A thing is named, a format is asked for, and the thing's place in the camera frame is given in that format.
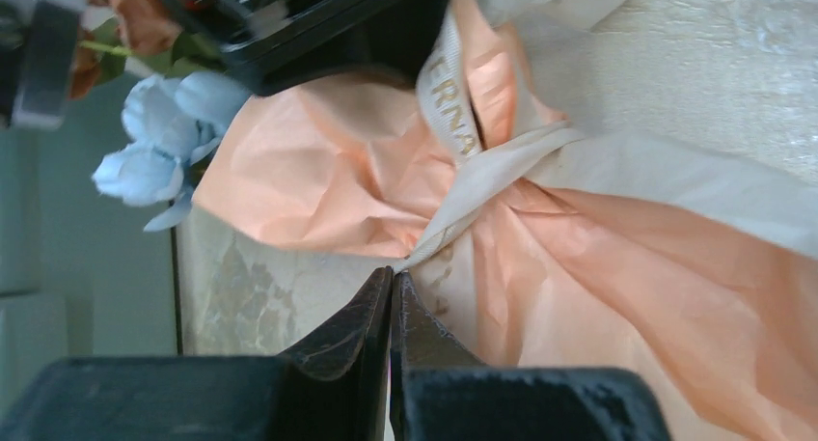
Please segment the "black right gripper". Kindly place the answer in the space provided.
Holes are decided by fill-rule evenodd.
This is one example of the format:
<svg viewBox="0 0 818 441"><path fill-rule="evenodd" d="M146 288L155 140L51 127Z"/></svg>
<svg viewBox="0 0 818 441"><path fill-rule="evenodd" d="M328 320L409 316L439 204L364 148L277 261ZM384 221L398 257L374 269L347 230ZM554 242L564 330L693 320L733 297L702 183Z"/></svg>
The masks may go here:
<svg viewBox="0 0 818 441"><path fill-rule="evenodd" d="M258 96L349 71L414 81L450 0L159 0L186 35L177 54Z"/></svg>

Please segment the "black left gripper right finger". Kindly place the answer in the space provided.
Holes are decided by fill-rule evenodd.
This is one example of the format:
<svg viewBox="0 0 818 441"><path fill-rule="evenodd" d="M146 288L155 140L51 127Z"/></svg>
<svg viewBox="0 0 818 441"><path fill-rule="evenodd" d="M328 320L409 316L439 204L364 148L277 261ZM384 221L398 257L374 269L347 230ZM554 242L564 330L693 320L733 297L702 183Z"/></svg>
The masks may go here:
<svg viewBox="0 0 818 441"><path fill-rule="evenodd" d="M397 440L671 437L659 403L633 372L486 364L425 308L407 273L393 283L391 366Z"/></svg>

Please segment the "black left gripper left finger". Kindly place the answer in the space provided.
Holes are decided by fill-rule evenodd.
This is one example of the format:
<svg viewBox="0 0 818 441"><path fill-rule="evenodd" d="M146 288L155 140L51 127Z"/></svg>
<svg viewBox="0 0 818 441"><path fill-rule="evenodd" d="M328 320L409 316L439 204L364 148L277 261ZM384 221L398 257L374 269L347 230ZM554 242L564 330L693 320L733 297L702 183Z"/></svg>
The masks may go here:
<svg viewBox="0 0 818 441"><path fill-rule="evenodd" d="M380 440L394 273L272 356L71 358L46 367L5 440Z"/></svg>

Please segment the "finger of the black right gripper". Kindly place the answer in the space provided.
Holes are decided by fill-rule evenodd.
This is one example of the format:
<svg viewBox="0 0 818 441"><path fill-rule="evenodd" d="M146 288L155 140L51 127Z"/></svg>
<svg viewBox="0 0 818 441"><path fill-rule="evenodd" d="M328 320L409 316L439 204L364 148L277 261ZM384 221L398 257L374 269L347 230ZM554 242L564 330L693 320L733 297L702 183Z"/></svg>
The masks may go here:
<svg viewBox="0 0 818 441"><path fill-rule="evenodd" d="M80 12L35 0L30 19L9 5L9 126L61 125L71 84Z"/></svg>

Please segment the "artificial flower bouquet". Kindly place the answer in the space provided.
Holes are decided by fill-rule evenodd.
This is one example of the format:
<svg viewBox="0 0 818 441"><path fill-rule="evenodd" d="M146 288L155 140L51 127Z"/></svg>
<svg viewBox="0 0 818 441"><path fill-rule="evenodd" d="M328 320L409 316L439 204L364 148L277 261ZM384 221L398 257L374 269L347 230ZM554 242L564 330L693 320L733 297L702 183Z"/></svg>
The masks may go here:
<svg viewBox="0 0 818 441"><path fill-rule="evenodd" d="M129 207L166 205L144 229L171 229L191 211L208 160L251 93L227 77L209 42L172 21L160 0L88 3L111 17L80 28L69 98L125 74L130 61L150 72L123 102L127 145L104 155L92 181L100 194Z"/></svg>

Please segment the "beige ribbon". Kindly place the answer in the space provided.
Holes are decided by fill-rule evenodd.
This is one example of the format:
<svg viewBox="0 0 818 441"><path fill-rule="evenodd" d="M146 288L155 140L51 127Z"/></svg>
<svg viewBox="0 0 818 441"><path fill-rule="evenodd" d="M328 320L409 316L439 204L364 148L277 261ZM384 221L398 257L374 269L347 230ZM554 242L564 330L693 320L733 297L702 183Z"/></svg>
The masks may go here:
<svg viewBox="0 0 818 441"><path fill-rule="evenodd" d="M512 134L485 149L466 79L466 19L498 27L528 9L585 31L626 0L450 0L418 76L417 99L430 131L453 154L455 179L412 253L408 269L457 239L480 208L518 179L680 207L809 258L817 255L817 190L757 162L709 152L663 136L587 135L546 123L518 62L512 63ZM465 17L457 14L464 5Z"/></svg>

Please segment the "orange wrapping paper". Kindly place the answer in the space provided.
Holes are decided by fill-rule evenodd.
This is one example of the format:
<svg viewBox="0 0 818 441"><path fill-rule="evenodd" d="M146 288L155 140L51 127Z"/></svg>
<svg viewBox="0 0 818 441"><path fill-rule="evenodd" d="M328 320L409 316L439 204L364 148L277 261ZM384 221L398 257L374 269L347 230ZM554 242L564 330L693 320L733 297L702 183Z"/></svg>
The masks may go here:
<svg viewBox="0 0 818 441"><path fill-rule="evenodd" d="M512 134L513 62L543 121L573 127L533 93L511 20L459 31L485 149ZM416 87L339 74L249 99L194 199L258 242L401 269L455 173ZM487 363L637 372L678 440L817 436L817 255L680 207L518 179L408 270Z"/></svg>

